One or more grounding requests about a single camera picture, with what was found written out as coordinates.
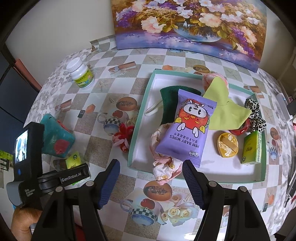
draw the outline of checkered tablecloth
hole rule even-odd
[[[26,124],[30,121],[40,122],[46,113],[51,113],[58,118],[68,129],[73,131],[76,141],[72,150],[79,151],[89,164],[92,178],[98,172],[104,171],[113,158],[120,161],[120,175],[110,200],[99,211],[109,240],[185,240],[185,234],[198,230],[204,214],[198,206],[195,206],[197,210],[195,216],[186,220],[182,225],[173,226],[172,221],[167,221],[166,225],[155,222],[150,226],[138,226],[132,220],[131,215],[120,207],[121,200],[136,188],[143,188],[147,182],[154,180],[154,176],[127,167],[127,155],[122,153],[118,147],[112,147],[112,138],[104,132],[103,124],[97,121],[97,117],[122,97],[133,97],[140,105],[151,73],[154,69],[162,69],[164,65],[170,65],[173,70],[182,72],[187,67],[203,65],[209,70],[225,76],[229,83],[240,87],[257,85],[262,91],[264,98],[258,98],[258,101],[262,117],[267,122],[266,141],[269,144],[272,143],[270,129],[274,127],[279,134],[276,142],[278,156],[274,159],[267,153],[264,182],[246,184],[245,186],[260,210],[269,234],[277,232],[288,212],[295,205],[295,202],[291,203],[290,201],[286,208],[283,206],[295,152],[295,133],[292,123],[287,123],[284,120],[275,98],[281,92],[276,80],[261,69],[254,73],[233,63],[200,53],[152,48],[117,50],[114,36],[91,43],[91,49],[85,49],[68,56],[51,74],[38,94]],[[88,90],[79,89],[71,81],[66,70],[67,63],[77,56],[90,66],[95,75],[95,83]],[[109,71],[112,67],[133,61],[135,61],[136,67],[129,71]],[[55,111],[57,105],[70,99],[72,104],[69,111]],[[94,111],[85,113],[82,118],[78,118],[80,111],[86,110],[91,104],[95,105]],[[56,158],[43,155],[43,167],[54,169],[54,159]],[[186,198],[187,202],[192,202],[185,181],[174,179],[169,182],[169,185],[172,187],[173,195],[179,195]],[[237,189],[240,185],[222,186]],[[223,222],[227,222],[227,215],[223,218],[225,219]],[[77,215],[75,219],[78,223],[80,222]]]

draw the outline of flower painting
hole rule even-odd
[[[118,49],[180,49],[258,69],[266,36],[260,0],[111,1]]]

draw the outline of blue gripper pad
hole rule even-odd
[[[107,167],[106,171],[103,172],[104,175],[104,183],[102,184],[101,191],[100,191],[100,200],[98,202],[98,206],[101,209],[104,205],[106,205],[109,201],[115,183],[120,173],[120,163],[118,160],[113,159],[109,166]]]
[[[196,174],[198,174],[198,172],[196,171],[195,167],[193,166],[190,160],[186,160],[183,162],[182,171],[195,204],[198,205],[201,209],[205,210],[206,205],[204,202],[203,190],[201,189],[194,175],[195,172]]]

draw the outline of wall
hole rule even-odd
[[[112,34],[110,0],[41,0],[20,20],[6,44],[43,85],[67,55]]]
[[[260,68],[278,78],[295,42],[269,9],[267,18]],[[89,41],[113,33],[110,0],[41,0],[21,19],[6,43],[13,56],[20,58],[38,83],[43,85],[66,55],[88,48]],[[294,86],[294,74],[294,69],[289,70],[283,78],[287,90]]]
[[[3,175],[4,188],[0,188],[0,213],[7,226],[10,228],[14,209],[7,196],[6,184],[12,182],[14,179],[13,168],[9,168],[9,171],[3,171],[1,175]]]
[[[292,56],[294,46],[295,41],[284,24],[270,9],[267,9],[266,39],[259,67],[277,79]],[[296,70],[290,67],[282,79],[289,95],[296,88],[294,76]]]

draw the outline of baby wipes package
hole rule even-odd
[[[200,167],[207,138],[210,117],[217,102],[179,89],[175,121],[166,132],[155,152]]]

